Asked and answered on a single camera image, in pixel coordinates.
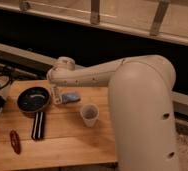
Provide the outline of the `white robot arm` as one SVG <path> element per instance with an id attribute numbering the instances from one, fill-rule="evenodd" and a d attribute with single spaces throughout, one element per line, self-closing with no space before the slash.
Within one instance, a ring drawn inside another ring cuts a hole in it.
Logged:
<path id="1" fill-rule="evenodd" d="M 127 57 L 77 69 L 60 57 L 48 71 L 57 86 L 106 86 L 119 171 L 180 171 L 173 65 L 159 55 Z"/>

